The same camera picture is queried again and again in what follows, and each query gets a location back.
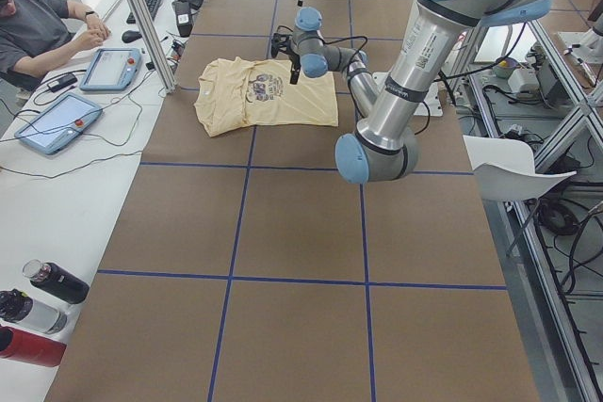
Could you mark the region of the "yellow long-sleeve printed shirt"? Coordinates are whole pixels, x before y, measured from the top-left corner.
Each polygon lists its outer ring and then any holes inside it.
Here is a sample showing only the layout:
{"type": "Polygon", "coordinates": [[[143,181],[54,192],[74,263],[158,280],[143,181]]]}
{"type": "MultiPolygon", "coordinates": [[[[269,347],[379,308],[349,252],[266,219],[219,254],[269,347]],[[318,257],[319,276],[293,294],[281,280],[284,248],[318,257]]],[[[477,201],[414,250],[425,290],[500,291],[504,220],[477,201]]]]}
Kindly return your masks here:
{"type": "Polygon", "coordinates": [[[300,76],[290,83],[287,60],[218,58],[199,76],[194,103],[210,137],[254,125],[338,125],[334,77],[300,76]]]}

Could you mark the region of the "black computer mouse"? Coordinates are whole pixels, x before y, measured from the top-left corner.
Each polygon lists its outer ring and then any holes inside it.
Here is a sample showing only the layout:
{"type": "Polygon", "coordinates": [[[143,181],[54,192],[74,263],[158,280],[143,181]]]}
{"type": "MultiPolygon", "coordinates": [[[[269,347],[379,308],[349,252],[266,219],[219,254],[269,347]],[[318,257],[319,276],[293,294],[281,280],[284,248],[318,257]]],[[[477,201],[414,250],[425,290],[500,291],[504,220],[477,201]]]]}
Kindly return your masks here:
{"type": "Polygon", "coordinates": [[[131,43],[141,38],[141,33],[137,30],[126,30],[122,33],[122,42],[131,43]]]}

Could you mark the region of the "upper blue teach pendant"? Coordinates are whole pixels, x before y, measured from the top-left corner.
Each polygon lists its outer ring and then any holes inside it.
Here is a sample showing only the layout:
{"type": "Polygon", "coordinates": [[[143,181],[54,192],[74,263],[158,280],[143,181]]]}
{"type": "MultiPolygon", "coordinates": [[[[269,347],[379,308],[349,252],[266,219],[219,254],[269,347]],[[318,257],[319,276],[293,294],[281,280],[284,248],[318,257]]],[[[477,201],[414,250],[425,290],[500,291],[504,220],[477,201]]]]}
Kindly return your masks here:
{"type": "Polygon", "coordinates": [[[139,49],[101,48],[95,52],[79,88],[82,91],[123,91],[134,81],[140,63],[139,49]]]}

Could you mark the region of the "blue teach pendant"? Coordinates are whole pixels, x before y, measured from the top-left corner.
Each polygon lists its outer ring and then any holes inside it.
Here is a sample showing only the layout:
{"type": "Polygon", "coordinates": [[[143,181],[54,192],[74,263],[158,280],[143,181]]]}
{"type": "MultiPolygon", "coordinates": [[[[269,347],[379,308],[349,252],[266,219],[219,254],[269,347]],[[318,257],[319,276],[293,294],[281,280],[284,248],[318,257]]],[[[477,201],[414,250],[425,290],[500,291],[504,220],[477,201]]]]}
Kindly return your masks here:
{"type": "Polygon", "coordinates": [[[54,155],[83,134],[102,115],[103,108],[82,96],[65,93],[14,133],[26,147],[54,155]]]}
{"type": "Polygon", "coordinates": [[[139,49],[101,48],[95,52],[79,88],[82,91],[123,91],[134,81],[140,63],[139,49]]]}

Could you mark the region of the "brown table mat blue grid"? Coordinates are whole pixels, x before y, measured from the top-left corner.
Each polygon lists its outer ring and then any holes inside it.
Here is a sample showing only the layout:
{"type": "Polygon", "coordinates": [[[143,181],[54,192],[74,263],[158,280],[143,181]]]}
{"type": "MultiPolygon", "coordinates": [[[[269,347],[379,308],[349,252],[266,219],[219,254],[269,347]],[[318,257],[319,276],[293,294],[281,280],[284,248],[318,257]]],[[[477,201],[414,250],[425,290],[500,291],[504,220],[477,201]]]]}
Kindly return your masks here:
{"type": "Polygon", "coordinates": [[[535,401],[453,107],[416,118],[416,171],[352,185],[355,125],[211,138],[216,58],[257,60],[296,0],[205,0],[51,401],[535,401]]]}

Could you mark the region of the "teal bowl with yellow ball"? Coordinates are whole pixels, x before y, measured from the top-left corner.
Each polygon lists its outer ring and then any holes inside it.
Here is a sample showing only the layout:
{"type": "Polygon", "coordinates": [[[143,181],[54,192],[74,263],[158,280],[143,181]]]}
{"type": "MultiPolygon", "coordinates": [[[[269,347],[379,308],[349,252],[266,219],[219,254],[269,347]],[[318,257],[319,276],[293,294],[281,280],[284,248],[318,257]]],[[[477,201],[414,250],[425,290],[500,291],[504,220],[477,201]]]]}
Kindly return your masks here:
{"type": "Polygon", "coordinates": [[[494,75],[501,79],[509,79],[517,69],[518,62],[511,57],[502,58],[494,67],[494,75]]]}

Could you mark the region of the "black power adapter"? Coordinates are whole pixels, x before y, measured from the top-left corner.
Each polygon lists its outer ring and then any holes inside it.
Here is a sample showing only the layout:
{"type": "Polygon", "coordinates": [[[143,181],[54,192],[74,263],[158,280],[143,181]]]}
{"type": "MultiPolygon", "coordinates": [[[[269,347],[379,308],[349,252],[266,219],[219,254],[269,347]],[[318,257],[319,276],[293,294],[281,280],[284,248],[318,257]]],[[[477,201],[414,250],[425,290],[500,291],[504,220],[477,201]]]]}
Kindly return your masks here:
{"type": "Polygon", "coordinates": [[[78,78],[74,73],[68,72],[62,74],[56,79],[53,79],[47,83],[47,90],[50,92],[59,92],[65,88],[70,88],[76,86],[78,83],[78,78]]]}

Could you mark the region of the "white chair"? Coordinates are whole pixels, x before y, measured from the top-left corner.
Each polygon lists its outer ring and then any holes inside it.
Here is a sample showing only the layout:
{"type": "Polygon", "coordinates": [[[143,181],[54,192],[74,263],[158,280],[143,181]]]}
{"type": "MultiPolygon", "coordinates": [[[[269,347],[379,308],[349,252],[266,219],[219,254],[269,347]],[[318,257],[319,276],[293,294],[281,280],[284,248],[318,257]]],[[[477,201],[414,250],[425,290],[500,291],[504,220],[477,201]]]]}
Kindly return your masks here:
{"type": "Polygon", "coordinates": [[[467,135],[463,139],[483,200],[538,200],[577,174],[537,173],[532,148],[520,140],[467,135]]]}

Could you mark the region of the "lower blue teach pendant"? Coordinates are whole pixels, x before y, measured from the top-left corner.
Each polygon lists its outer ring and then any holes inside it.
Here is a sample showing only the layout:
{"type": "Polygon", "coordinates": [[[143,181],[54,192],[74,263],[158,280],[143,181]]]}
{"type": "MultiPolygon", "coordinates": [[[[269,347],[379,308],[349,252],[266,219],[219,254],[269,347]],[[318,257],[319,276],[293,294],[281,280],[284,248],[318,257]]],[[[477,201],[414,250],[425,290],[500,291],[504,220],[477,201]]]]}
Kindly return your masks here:
{"type": "Polygon", "coordinates": [[[83,134],[102,115],[103,108],[82,96],[65,93],[14,133],[26,147],[54,155],[83,134]]]}

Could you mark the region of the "black steel-cap bottle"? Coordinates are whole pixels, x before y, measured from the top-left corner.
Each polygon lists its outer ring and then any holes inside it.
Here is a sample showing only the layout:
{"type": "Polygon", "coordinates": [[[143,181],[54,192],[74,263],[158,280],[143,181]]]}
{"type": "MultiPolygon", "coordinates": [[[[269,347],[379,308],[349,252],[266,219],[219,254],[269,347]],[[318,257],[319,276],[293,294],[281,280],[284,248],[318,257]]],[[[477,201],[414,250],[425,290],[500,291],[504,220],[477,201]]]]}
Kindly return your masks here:
{"type": "Polygon", "coordinates": [[[30,260],[22,273],[32,286],[69,304],[82,303],[90,289],[86,282],[52,262],[30,260]]]}

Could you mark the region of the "clear black-lid bottle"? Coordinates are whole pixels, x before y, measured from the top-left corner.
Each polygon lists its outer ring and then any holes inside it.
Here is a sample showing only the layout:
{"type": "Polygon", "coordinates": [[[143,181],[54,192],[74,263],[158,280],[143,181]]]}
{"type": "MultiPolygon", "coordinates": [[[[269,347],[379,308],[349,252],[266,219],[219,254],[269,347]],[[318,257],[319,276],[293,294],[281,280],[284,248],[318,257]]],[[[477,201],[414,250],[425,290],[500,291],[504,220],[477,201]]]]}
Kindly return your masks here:
{"type": "Polygon", "coordinates": [[[44,334],[57,333],[67,324],[64,312],[18,289],[1,291],[1,319],[44,334]]]}

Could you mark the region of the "red bottle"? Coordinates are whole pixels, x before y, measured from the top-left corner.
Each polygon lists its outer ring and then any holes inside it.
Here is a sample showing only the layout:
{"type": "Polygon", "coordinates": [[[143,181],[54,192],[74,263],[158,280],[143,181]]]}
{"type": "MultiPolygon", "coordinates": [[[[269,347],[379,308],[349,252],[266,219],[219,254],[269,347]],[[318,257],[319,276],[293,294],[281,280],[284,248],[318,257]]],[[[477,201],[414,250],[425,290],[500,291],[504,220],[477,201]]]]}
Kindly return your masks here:
{"type": "Polygon", "coordinates": [[[1,358],[16,362],[58,366],[66,345],[24,330],[12,327],[1,328],[1,358]]]}

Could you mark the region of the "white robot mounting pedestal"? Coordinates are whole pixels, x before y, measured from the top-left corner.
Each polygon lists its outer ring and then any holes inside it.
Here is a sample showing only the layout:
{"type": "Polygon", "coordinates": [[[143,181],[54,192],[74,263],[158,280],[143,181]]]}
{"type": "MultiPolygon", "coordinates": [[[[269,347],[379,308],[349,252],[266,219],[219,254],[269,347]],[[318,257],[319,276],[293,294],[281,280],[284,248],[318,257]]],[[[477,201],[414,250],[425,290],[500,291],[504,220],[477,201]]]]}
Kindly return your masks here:
{"type": "Polygon", "coordinates": [[[371,118],[407,121],[425,100],[455,41],[442,27],[419,19],[410,27],[399,57],[385,77],[371,118]]]}

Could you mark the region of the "aluminium frame post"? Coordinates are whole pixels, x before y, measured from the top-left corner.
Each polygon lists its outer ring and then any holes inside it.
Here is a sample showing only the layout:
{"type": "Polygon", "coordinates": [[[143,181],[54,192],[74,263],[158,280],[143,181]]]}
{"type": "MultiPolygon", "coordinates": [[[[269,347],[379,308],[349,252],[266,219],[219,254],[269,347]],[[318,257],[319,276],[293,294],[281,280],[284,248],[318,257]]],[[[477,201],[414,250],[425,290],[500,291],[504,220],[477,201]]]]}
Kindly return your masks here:
{"type": "Polygon", "coordinates": [[[158,73],[165,91],[167,93],[174,92],[176,88],[175,78],[164,54],[160,39],[155,32],[154,21],[146,2],[144,0],[127,0],[127,2],[141,32],[147,54],[155,66],[155,71],[158,73]]]}

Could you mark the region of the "aluminium side frame rail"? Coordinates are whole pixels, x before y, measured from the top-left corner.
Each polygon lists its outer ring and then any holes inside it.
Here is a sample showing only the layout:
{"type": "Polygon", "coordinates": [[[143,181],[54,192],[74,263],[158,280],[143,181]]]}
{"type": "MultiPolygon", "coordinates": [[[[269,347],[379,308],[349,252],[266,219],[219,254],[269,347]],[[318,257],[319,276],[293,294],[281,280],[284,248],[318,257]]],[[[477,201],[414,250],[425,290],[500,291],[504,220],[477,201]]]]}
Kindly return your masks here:
{"type": "Polygon", "coordinates": [[[503,273],[541,398],[602,397],[602,67],[582,35],[600,0],[554,0],[524,25],[471,32],[458,64],[477,111],[470,135],[513,127],[541,174],[575,170],[538,200],[488,202],[503,273]],[[494,75],[505,57],[509,79],[494,75]]]}

